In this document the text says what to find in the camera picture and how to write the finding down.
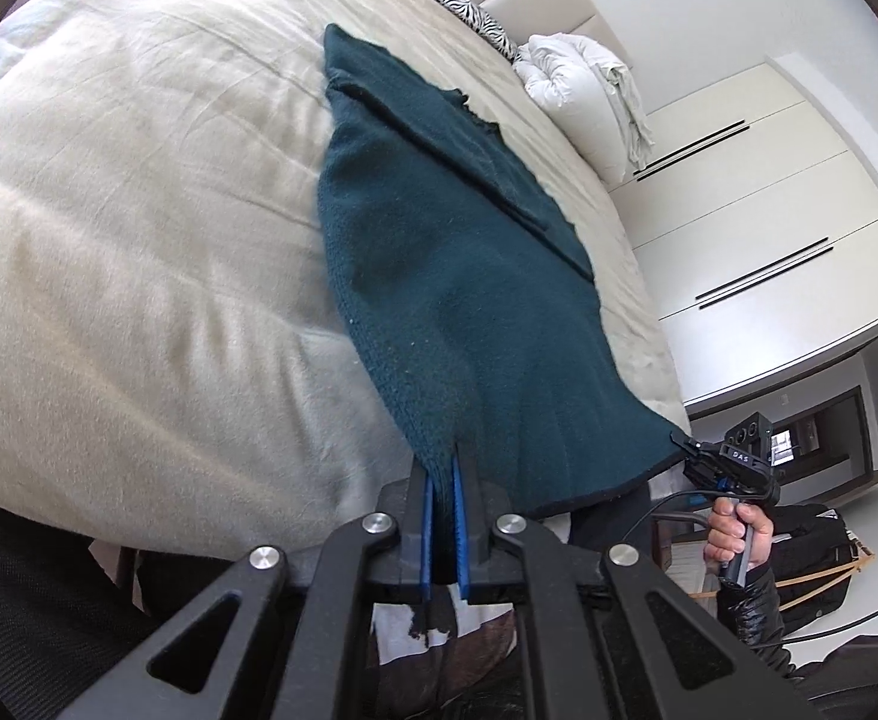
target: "hand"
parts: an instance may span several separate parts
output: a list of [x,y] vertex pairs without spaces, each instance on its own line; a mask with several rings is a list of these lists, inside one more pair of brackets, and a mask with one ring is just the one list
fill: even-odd
[[706,562],[730,562],[736,554],[745,550],[745,525],[752,525],[752,553],[749,555],[749,570],[769,560],[772,551],[772,520],[762,509],[747,503],[735,507],[738,519],[733,516],[733,502],[728,498],[716,498],[709,515],[709,543],[703,550]]

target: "bed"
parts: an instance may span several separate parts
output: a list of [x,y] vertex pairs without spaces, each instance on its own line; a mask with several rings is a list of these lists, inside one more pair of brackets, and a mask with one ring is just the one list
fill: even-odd
[[[621,50],[588,0],[481,1],[519,41]],[[0,26],[0,506],[236,557],[322,541],[407,475],[326,282],[330,22],[500,123],[589,252],[623,381],[687,429],[608,194],[435,2],[33,0]]]

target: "black jacket sleeve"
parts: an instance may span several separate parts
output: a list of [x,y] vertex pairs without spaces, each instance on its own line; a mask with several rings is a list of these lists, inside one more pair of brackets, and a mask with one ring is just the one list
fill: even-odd
[[769,668],[783,677],[792,674],[789,651],[781,646],[783,618],[778,613],[776,580],[769,563],[753,568],[746,575],[746,586],[722,584],[716,596],[717,619],[735,634],[735,637],[753,647]]

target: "metal screw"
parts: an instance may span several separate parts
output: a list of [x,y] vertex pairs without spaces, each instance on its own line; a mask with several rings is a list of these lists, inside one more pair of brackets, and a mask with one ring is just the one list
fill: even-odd
[[635,565],[639,562],[639,550],[629,544],[617,544],[609,550],[609,560],[616,565]]
[[525,519],[519,514],[503,514],[495,520],[495,527],[503,533],[522,533],[525,530]]
[[366,533],[385,533],[392,527],[392,517],[384,512],[366,514],[362,520],[362,530]]
[[276,547],[256,547],[249,553],[249,562],[260,571],[272,568],[279,562],[279,550]]

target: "wrinkled fabric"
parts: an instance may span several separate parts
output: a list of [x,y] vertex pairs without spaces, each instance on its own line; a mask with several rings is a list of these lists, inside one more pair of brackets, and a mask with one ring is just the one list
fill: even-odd
[[[783,640],[783,618],[778,613],[776,579],[769,563],[746,575],[746,586],[723,583],[716,597],[716,619],[750,647],[776,644]],[[777,674],[788,676],[792,656],[781,646],[763,647],[756,655]]]
[[878,720],[878,636],[847,641],[792,680],[826,720]]
[[617,497],[681,461],[675,425],[615,369],[575,228],[498,124],[338,25],[325,46],[330,285],[433,480],[436,548],[453,550],[453,457],[532,517]]
[[636,170],[645,170],[652,156],[652,146],[656,143],[652,139],[653,132],[645,119],[639,88],[629,66],[607,47],[585,35],[560,33],[553,37],[574,47],[591,71],[605,81],[606,94],[623,134],[629,162]]
[[0,25],[1,507],[235,559],[408,474],[327,280],[330,22],[500,123],[589,252],[623,381],[688,429],[608,194],[432,0],[33,0]]
[[617,186],[629,166],[625,141],[601,76],[558,36],[533,35],[519,47],[512,69],[525,90],[569,138],[606,186]]

